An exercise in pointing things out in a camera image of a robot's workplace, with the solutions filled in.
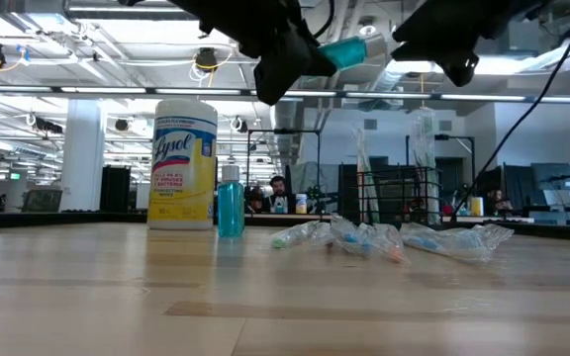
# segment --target lysol logo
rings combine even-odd
[[[153,172],[168,165],[190,163],[194,139],[195,136],[190,133],[170,141],[166,141],[166,135],[162,136],[154,145]]]

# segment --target computer monitor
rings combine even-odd
[[[570,163],[532,163],[535,186],[539,190],[570,190]]]

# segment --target white lid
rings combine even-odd
[[[225,165],[222,167],[222,181],[230,182],[236,181],[240,179],[240,170],[238,169],[237,165]]]
[[[380,33],[373,34],[364,38],[366,42],[366,56],[372,58],[374,56],[386,53],[388,54],[388,43],[384,36]]]

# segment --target pipe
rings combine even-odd
[[[99,47],[89,37],[83,36],[81,38],[81,40],[83,42],[85,42],[87,45],[89,45],[92,49],[94,49],[94,51],[96,51],[96,53],[100,54],[111,66],[116,68],[116,70],[118,70],[123,75],[129,77],[134,82],[134,84],[136,84],[137,86],[141,86],[141,87],[144,86],[137,78],[135,78],[131,73],[129,73],[127,70],[125,70],[125,68],[120,66],[120,64],[118,64],[118,62],[116,62],[116,60],[114,60],[114,58],[112,58],[111,55],[109,55],[109,53],[107,53],[107,51],[105,51],[104,49]]]
[[[76,55],[74,48],[70,48],[66,44],[60,44],[55,39],[53,39],[50,35],[46,34],[45,32],[43,32],[41,30],[37,31],[37,37],[39,39],[45,41],[48,44],[55,45],[55,46],[58,46],[58,47],[61,47],[65,50],[67,50],[67,55],[69,56],[69,58],[72,60],[76,60],[78,62],[78,65],[80,65],[83,69],[87,70],[88,72],[90,72],[95,77],[102,80],[103,82],[110,83],[110,80],[107,79],[107,77],[105,75],[103,75],[101,72],[96,70],[96,68],[89,65],[89,63],[87,63],[86,61],[81,61],[80,57],[78,57],[78,55]]]

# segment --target crumpled plastic bag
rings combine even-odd
[[[411,263],[408,257],[406,257],[402,236],[394,226],[377,223],[375,229],[377,233],[375,238],[371,241],[375,250],[387,256],[393,262],[403,264]]]
[[[272,241],[272,247],[286,248],[311,239],[314,231],[316,230],[316,226],[319,223],[319,221],[305,222],[286,228],[282,231],[272,233],[269,236]]]
[[[394,262],[409,263],[399,232],[387,224],[361,223],[355,227],[347,219],[332,215],[331,236],[324,236],[323,243],[335,243],[344,251],[362,257],[377,252]]]
[[[435,231],[411,222],[402,224],[400,231],[406,245],[469,262],[488,262],[496,247],[513,234],[495,224]]]

